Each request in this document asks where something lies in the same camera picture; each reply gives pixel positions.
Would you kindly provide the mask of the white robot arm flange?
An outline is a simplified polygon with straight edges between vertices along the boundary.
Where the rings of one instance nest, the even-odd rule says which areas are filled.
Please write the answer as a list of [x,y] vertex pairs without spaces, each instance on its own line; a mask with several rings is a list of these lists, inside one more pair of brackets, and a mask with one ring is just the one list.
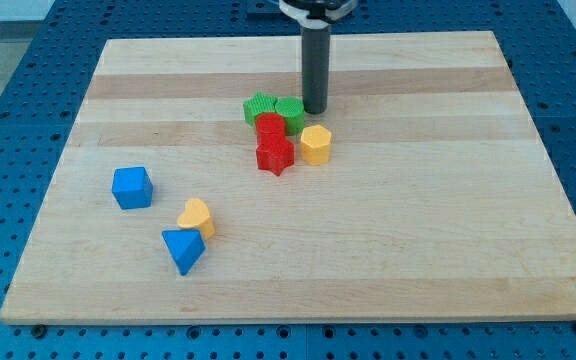
[[280,11],[300,26],[320,30],[348,16],[358,0],[279,0]]

